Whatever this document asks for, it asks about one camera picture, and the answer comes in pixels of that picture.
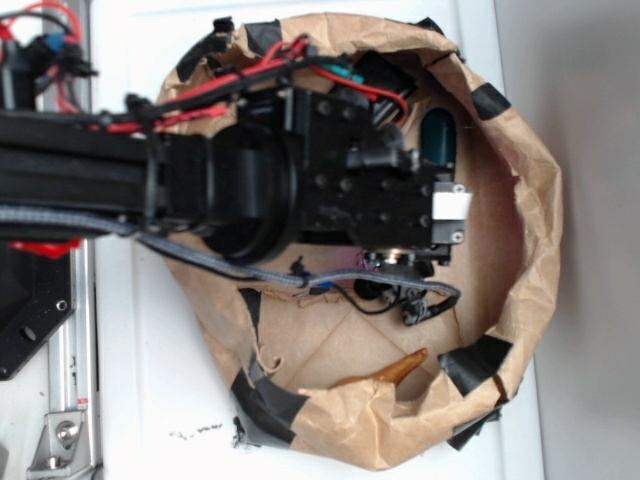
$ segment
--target red wire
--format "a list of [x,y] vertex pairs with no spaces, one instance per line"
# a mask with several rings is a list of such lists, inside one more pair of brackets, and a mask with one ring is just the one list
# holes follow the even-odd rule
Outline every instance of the red wire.
[[65,86],[62,80],[58,80],[56,82],[56,85],[58,87],[58,95],[57,95],[58,109],[62,113],[78,113],[79,112],[78,108],[75,105],[73,105],[69,100],[67,100],[67,93],[65,92]]
[[277,42],[276,44],[274,44],[267,51],[267,53],[265,54],[265,57],[262,59],[262,61],[260,61],[260,63],[258,63],[257,65],[253,65],[252,67],[247,67],[243,69],[242,75],[239,75],[237,73],[228,73],[227,75],[224,75],[222,77],[214,78],[213,80],[209,80],[208,82],[203,83],[202,85],[199,85],[198,87],[192,90],[188,90],[184,93],[181,93],[180,95],[172,98],[171,100],[168,100],[167,103],[173,103],[180,100],[185,100],[187,98],[192,98],[192,97],[201,95],[203,93],[211,92],[212,90],[215,90],[216,88],[222,87],[229,83],[233,83],[236,80],[240,80],[242,77],[250,77],[251,75],[256,75],[258,73],[266,72],[276,67],[281,67],[285,65],[287,62],[295,60],[300,56],[303,56],[303,52],[306,46],[308,45],[308,41],[306,36],[301,35],[290,44],[291,45],[290,49],[294,53],[293,56],[287,59],[280,59],[280,58],[273,59],[272,57],[277,53],[278,49],[282,48],[282,46],[284,45],[285,44],[283,42]]
[[[25,7],[23,10],[25,12],[29,12],[38,8],[54,8],[63,12],[71,22],[73,36],[75,37],[76,41],[80,42],[82,40],[82,27],[80,25],[80,20],[78,20],[75,12],[69,7],[59,2],[38,2]],[[10,28],[18,18],[20,17],[15,17],[9,20],[9,22],[7,22],[7,27]]]
[[359,92],[363,92],[370,95],[371,94],[381,95],[383,97],[392,99],[394,102],[398,104],[398,106],[402,110],[402,116],[396,122],[398,125],[402,125],[404,121],[407,119],[407,117],[409,116],[409,107],[407,106],[407,102],[404,100],[404,98],[402,98],[400,95],[398,95],[395,92],[392,92],[390,90],[384,90],[382,88],[372,87],[370,85],[363,85],[361,83],[348,80],[344,77],[331,73],[328,70],[325,70],[324,68],[321,68],[321,67],[312,66],[311,69],[322,77],[328,78],[333,82],[351,87],[354,90],[357,90]]
[[267,50],[267,53],[265,53],[264,57],[262,57],[262,60],[260,61],[260,63],[261,64],[269,63],[271,60],[273,60],[274,55],[276,53],[278,53],[278,51],[280,51],[280,49],[284,45],[285,45],[285,43],[283,41],[274,43],[271,46],[271,48],[269,50]]
[[[175,115],[171,115],[169,117],[164,117],[162,119],[156,120],[155,127],[166,129],[182,122],[198,120],[201,118],[220,117],[222,115],[226,115],[227,113],[229,113],[229,109],[227,107],[213,106],[213,107],[201,108],[198,110],[178,113]],[[127,123],[118,123],[115,125],[110,125],[109,127],[107,127],[107,131],[110,133],[131,134],[131,133],[143,132],[144,129],[142,125],[138,122],[127,122]]]
[[13,36],[13,33],[11,33],[11,30],[9,30],[9,27],[4,23],[0,23],[0,40],[14,40],[14,38],[15,37]]

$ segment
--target dark teal object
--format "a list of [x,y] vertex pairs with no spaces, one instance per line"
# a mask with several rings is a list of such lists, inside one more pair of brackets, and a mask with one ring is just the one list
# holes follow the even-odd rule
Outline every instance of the dark teal object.
[[455,166],[456,122],[444,108],[430,110],[420,126],[422,158],[442,167]]
[[348,68],[341,67],[340,65],[330,65],[328,63],[325,63],[322,65],[322,68],[324,68],[325,70],[329,70],[330,72],[335,73],[336,75],[339,75],[343,78],[346,78],[347,80],[351,80],[356,83],[364,83],[364,78],[362,77],[362,75],[353,73]]

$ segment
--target gray cable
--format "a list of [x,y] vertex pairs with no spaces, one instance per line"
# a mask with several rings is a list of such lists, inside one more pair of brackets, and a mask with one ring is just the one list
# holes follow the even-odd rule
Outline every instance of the gray cable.
[[[23,223],[36,225],[62,226],[96,230],[105,233],[116,233],[130,236],[136,233],[136,225],[111,220],[97,215],[75,211],[60,211],[39,207],[0,205],[0,223]],[[300,277],[286,273],[263,270],[256,267],[233,265],[222,258],[201,252],[174,242],[166,237],[143,233],[136,240],[149,248],[171,257],[186,261],[202,268],[219,271],[228,275],[246,276],[266,282],[279,283],[291,287],[306,287],[338,280],[362,279],[379,283],[388,283],[404,287],[415,287],[425,290],[437,290],[458,297],[460,292],[444,283],[410,279],[397,275],[370,272],[360,269],[333,270],[317,275]]]

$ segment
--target brown paper bag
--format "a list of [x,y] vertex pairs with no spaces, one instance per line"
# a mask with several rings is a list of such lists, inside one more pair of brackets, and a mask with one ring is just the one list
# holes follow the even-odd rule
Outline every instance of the brown paper bag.
[[[205,42],[192,51],[191,65],[182,62],[169,76],[161,100],[211,79],[211,63],[249,65],[275,41],[301,33],[320,54],[375,50],[419,79],[403,127],[407,148],[418,146],[428,110],[444,107],[454,115],[456,181],[474,199],[465,243],[435,278],[459,288],[461,300],[406,327],[401,312],[364,316],[336,293],[238,285],[168,263],[233,393],[248,441],[384,469],[447,439],[460,447],[515,395],[555,307],[560,172],[507,100],[460,60],[455,44],[433,30],[378,18],[323,14],[243,26],[222,36],[226,47]],[[205,55],[214,61],[197,61]],[[296,81],[322,91],[331,86],[313,74]],[[199,120],[179,131],[211,134],[230,123]],[[205,249],[195,236],[179,238]],[[355,267],[361,253],[293,245],[267,267],[288,271],[302,255],[317,273]],[[422,347],[431,355],[397,389],[373,380],[331,388]]]

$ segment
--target metal frame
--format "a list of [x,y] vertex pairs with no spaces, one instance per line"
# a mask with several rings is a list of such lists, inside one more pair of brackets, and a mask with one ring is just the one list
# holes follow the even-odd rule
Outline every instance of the metal frame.
[[[84,28],[89,58],[91,0],[67,0]],[[91,85],[77,86],[80,105],[91,108]],[[45,95],[47,109],[55,98]],[[71,253],[75,312],[49,340],[49,411],[27,478],[101,478],[102,448],[95,305],[95,253],[91,241]]]

